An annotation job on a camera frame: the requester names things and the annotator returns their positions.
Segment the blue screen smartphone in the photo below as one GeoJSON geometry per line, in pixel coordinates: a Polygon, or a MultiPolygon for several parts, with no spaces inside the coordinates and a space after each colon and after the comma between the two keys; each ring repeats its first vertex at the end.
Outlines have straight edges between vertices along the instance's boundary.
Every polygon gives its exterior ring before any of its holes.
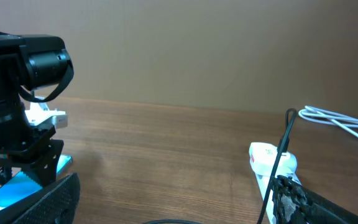
{"type": "Polygon", "coordinates": [[[18,172],[11,180],[0,187],[0,210],[43,189],[39,184],[18,172]]]}

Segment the white power strip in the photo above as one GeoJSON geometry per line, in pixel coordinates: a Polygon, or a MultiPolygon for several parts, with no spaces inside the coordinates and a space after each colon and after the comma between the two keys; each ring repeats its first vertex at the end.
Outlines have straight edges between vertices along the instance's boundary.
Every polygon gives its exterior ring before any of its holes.
{"type": "MultiPolygon", "coordinates": [[[[249,147],[250,166],[253,170],[262,200],[265,200],[265,194],[272,174],[273,165],[278,153],[278,147],[266,142],[252,142],[249,147]]],[[[290,177],[297,184],[301,184],[296,176],[298,163],[294,154],[283,152],[278,163],[275,177],[283,175],[290,177]]]]}

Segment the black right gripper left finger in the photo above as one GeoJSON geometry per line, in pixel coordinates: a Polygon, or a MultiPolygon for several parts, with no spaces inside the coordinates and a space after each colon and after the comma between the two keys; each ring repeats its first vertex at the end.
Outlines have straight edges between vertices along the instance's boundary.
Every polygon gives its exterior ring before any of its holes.
{"type": "Polygon", "coordinates": [[[0,210],[0,224],[72,224],[80,200],[76,172],[0,210]]]}

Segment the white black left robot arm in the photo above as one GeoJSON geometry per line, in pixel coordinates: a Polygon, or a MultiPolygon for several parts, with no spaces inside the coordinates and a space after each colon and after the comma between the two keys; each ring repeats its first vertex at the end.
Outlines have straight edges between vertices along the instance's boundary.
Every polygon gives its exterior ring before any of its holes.
{"type": "Polygon", "coordinates": [[[56,180],[63,141],[51,124],[31,126],[24,101],[54,100],[72,81],[73,63],[62,38],[0,32],[0,167],[13,167],[42,187],[56,180]]]}

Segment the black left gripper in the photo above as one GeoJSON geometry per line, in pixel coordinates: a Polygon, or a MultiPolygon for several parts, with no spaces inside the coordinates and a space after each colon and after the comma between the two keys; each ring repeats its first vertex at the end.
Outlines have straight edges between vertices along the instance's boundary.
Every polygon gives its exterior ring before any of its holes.
{"type": "Polygon", "coordinates": [[[31,129],[31,138],[20,144],[0,147],[0,185],[12,179],[12,168],[20,168],[31,180],[46,187],[56,181],[57,165],[64,143],[53,139],[55,126],[31,129]]]}

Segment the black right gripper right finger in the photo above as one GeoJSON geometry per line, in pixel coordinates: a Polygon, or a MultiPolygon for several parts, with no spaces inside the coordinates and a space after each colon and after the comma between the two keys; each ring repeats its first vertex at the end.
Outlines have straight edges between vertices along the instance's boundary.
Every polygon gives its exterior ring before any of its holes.
{"type": "Polygon", "coordinates": [[[279,175],[272,185],[273,215],[279,224],[358,224],[358,215],[279,175]]]}

